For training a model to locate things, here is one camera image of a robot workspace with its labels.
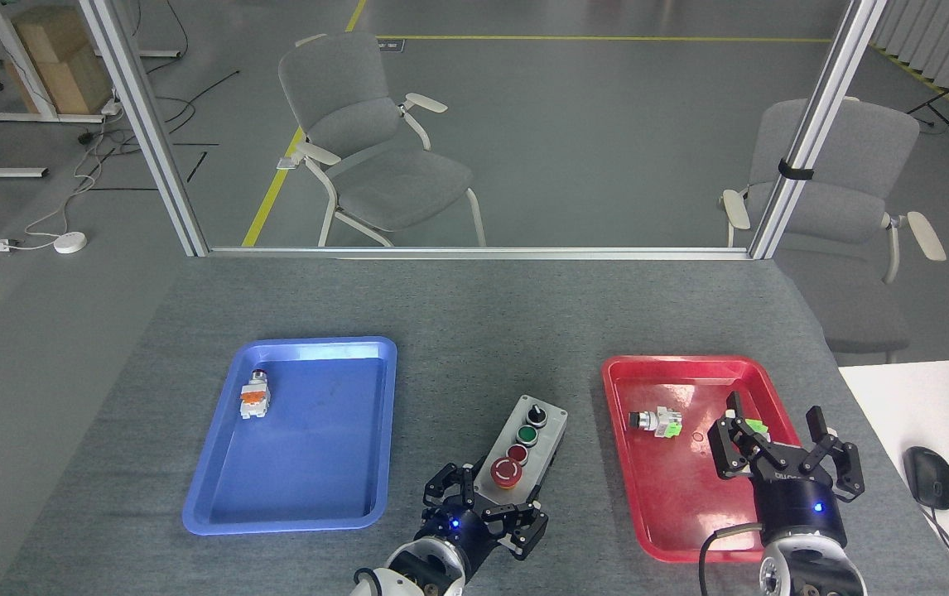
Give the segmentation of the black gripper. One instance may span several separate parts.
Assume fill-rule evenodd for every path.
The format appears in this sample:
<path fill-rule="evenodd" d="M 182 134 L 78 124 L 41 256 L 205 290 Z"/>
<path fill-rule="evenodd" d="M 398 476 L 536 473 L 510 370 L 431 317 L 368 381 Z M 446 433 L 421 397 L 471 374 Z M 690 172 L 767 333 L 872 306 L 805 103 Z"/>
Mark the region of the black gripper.
<path fill-rule="evenodd" d="M 818 405 L 809 408 L 805 418 L 814 445 L 799 456 L 797 477 L 754 480 L 754 506 L 765 547 L 795 535 L 826 536 L 845 547 L 848 536 L 837 501 L 852 502 L 865 490 L 857 446 L 826 425 Z M 708 431 L 708 440 L 720 478 L 762 478 L 769 469 L 784 471 L 780 446 L 771 441 L 765 423 L 744 415 L 736 390 L 725 400 L 725 414 Z"/>
<path fill-rule="evenodd" d="M 473 464 L 445 464 L 425 484 L 421 530 L 418 538 L 444 540 L 460 552 L 465 573 L 477 573 L 497 546 L 511 551 L 516 560 L 525 560 L 537 546 L 549 524 L 540 502 L 520 502 L 486 507 L 483 520 L 475 506 Z M 450 488 L 460 487 L 460 505 L 443 505 Z"/>

